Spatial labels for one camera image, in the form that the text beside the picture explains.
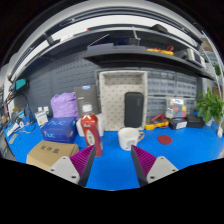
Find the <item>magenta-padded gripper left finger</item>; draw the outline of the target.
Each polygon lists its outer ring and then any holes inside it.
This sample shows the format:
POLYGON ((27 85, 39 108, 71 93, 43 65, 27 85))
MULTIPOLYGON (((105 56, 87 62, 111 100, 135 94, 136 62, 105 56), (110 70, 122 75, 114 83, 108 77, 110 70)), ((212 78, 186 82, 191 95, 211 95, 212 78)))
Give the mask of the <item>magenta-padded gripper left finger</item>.
POLYGON ((71 157, 62 156, 48 171, 81 187, 85 187, 96 155, 94 146, 89 146, 71 157))

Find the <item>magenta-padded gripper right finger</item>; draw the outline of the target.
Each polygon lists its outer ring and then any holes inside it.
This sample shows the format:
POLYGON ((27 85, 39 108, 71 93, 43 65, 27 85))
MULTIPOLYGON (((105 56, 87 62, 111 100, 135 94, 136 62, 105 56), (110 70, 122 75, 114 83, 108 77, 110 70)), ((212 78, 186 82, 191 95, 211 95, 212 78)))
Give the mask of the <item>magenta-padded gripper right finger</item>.
POLYGON ((131 157, 141 187, 178 171, 166 157, 155 157, 134 145, 131 146, 131 157))

